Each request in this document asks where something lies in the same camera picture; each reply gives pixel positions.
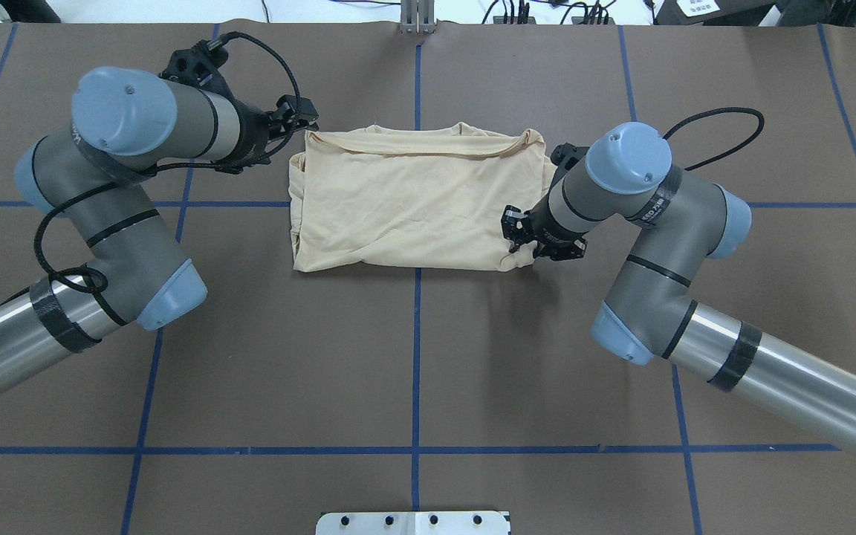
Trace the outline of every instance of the robotic arm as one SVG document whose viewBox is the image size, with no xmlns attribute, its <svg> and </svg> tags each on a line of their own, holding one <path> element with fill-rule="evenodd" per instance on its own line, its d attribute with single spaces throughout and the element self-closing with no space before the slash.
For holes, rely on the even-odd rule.
<svg viewBox="0 0 856 535">
<path fill-rule="evenodd" d="M 176 51 L 156 76 L 101 67 L 88 72 L 72 99 L 72 122 L 42 138 L 19 161 L 15 181 L 44 213 L 36 254 L 48 275 L 0 305 L 0 393 L 82 352 L 117 328 L 138 322 L 154 331 L 204 301 L 205 287 L 140 183 L 158 170 L 203 166 L 239 173 L 269 163 L 268 142 L 313 128 L 312 102 L 286 95 L 272 112 L 237 100 L 218 67 L 228 33 Z M 212 163 L 170 163 L 191 158 Z M 94 259 L 55 271 L 41 254 L 48 221 L 64 214 Z"/>
<path fill-rule="evenodd" d="M 504 211 L 510 251 L 537 241 L 534 257 L 580 258 L 585 234 L 614 214 L 643 228 L 592 326 L 599 345 L 640 366 L 660 355 L 856 454 L 856 376 L 687 297 L 704 258 L 745 240 L 748 204 L 673 165 L 642 123 L 588 149 L 558 146 L 551 161 L 550 192 Z"/>
</svg>

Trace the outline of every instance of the blue joint cap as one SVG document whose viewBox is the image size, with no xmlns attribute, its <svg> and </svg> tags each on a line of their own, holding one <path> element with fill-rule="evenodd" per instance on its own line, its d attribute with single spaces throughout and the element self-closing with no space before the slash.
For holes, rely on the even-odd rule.
<svg viewBox="0 0 856 535">
<path fill-rule="evenodd" d="M 751 207 L 748 203 L 729 193 L 724 187 L 718 184 L 716 186 L 726 198 L 726 227 L 716 250 L 709 253 L 707 258 L 724 258 L 735 253 L 735 247 L 748 237 L 748 231 L 751 229 Z"/>
<path fill-rule="evenodd" d="M 652 351 L 646 349 L 605 301 L 590 329 L 590 335 L 605 350 L 635 365 L 645 366 L 652 360 Z"/>
<path fill-rule="evenodd" d="M 598 139 L 584 161 L 599 187 L 635 195 L 654 189 L 666 178 L 672 166 L 672 150 L 652 126 L 623 123 Z"/>
<path fill-rule="evenodd" d="M 49 213 L 51 210 L 54 210 L 54 206 L 51 206 L 51 203 L 42 195 L 41 189 L 38 188 L 38 181 L 35 180 L 35 150 L 38 149 L 38 145 L 42 142 L 42 139 L 38 140 L 38 143 L 35 143 L 33 148 L 22 155 L 18 159 L 18 163 L 15 163 L 15 187 L 18 187 L 18 192 L 22 194 L 25 202 L 32 204 L 38 210 L 41 210 L 42 213 Z M 61 213 L 58 217 L 67 216 Z"/>
<path fill-rule="evenodd" d="M 177 99 L 147 71 L 99 67 L 82 76 L 71 98 L 71 117 L 95 149 L 119 156 L 156 149 L 177 124 Z"/>
<path fill-rule="evenodd" d="M 137 322 L 147 331 L 156 331 L 177 318 L 193 311 L 207 298 L 207 287 L 187 259 L 174 271 L 167 282 L 154 294 L 147 306 L 137 317 Z"/>
</svg>

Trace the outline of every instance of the metal tube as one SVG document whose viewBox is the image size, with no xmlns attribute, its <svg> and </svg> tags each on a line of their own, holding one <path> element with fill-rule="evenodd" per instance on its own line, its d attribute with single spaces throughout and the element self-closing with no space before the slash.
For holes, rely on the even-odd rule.
<svg viewBox="0 0 856 535">
<path fill-rule="evenodd" d="M 81 284 L 81 277 L 72 278 Z M 52 291 L 72 322 L 89 336 L 101 339 L 118 325 L 108 318 L 90 294 L 81 294 L 60 283 Z M 71 354 L 45 329 L 28 295 L 17 297 L 0 307 L 0 394 L 58 363 Z"/>
<path fill-rule="evenodd" d="M 721 369 L 730 368 L 730 355 L 736 353 L 742 373 L 729 392 L 856 454 L 856 376 L 760 332 L 748 363 L 741 357 L 750 354 L 743 350 L 747 330 L 740 321 L 700 305 L 669 359 L 713 382 Z"/>
</svg>

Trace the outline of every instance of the white bracket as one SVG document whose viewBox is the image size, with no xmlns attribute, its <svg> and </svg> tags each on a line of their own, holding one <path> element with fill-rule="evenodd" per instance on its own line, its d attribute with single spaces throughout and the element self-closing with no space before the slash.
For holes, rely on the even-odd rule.
<svg viewBox="0 0 856 535">
<path fill-rule="evenodd" d="M 401 0 L 401 33 L 434 33 L 435 0 Z"/>
<path fill-rule="evenodd" d="M 506 511 L 327 513 L 316 535 L 510 535 Z"/>
</svg>

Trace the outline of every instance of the garment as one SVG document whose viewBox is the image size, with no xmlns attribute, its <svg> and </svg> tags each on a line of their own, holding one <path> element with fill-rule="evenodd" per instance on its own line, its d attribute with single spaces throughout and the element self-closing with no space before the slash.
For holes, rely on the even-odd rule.
<svg viewBox="0 0 856 535">
<path fill-rule="evenodd" d="M 306 132 L 305 145 L 289 161 L 294 270 L 533 263 L 533 244 L 508 253 L 500 218 L 506 204 L 529 210 L 550 187 L 556 167 L 538 132 L 370 126 Z"/>
</svg>

